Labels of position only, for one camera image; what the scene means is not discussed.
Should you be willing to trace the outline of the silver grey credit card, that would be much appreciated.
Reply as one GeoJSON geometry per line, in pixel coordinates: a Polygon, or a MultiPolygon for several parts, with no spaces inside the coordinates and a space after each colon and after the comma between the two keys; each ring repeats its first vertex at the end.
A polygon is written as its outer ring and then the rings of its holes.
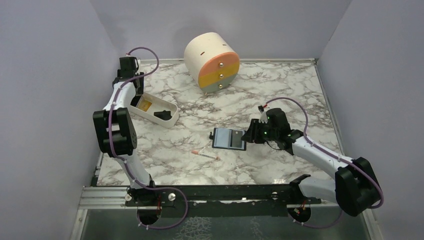
{"type": "Polygon", "coordinates": [[[230,147],[237,150],[245,149],[245,142],[242,140],[244,130],[232,130],[230,138],[230,147]]]}

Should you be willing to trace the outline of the black card holder wallet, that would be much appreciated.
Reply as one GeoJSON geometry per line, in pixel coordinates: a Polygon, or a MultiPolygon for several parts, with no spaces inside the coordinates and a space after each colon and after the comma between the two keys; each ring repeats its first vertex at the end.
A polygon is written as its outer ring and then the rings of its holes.
{"type": "Polygon", "coordinates": [[[209,133],[209,139],[212,140],[211,147],[215,149],[246,151],[247,150],[246,142],[245,142],[245,149],[234,149],[230,147],[232,130],[239,130],[239,129],[215,127],[213,131],[209,133]]]}

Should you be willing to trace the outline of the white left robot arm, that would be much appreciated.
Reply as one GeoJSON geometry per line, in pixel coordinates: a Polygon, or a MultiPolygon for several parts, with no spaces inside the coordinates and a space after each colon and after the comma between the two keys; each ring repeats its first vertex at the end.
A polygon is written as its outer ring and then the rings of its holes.
{"type": "Polygon", "coordinates": [[[138,138],[129,111],[138,90],[144,87],[144,73],[139,71],[138,59],[134,56],[121,57],[119,66],[107,105],[92,115],[94,128],[100,151],[119,163],[130,188],[140,189],[138,199],[149,206],[157,200],[157,191],[137,154],[138,138]]]}

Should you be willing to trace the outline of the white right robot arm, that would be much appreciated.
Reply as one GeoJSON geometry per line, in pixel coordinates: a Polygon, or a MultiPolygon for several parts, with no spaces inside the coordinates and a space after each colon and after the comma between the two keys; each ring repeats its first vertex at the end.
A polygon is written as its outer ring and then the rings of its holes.
{"type": "Polygon", "coordinates": [[[241,140],[253,144],[275,142],[280,150],[308,161],[330,176],[331,179],[324,180],[305,174],[293,180],[288,196],[296,204],[317,198],[336,203],[344,213],[356,217],[384,201],[367,159],[346,157],[313,142],[304,131],[291,128],[280,108],[272,108],[260,118],[252,119],[241,140]]]}

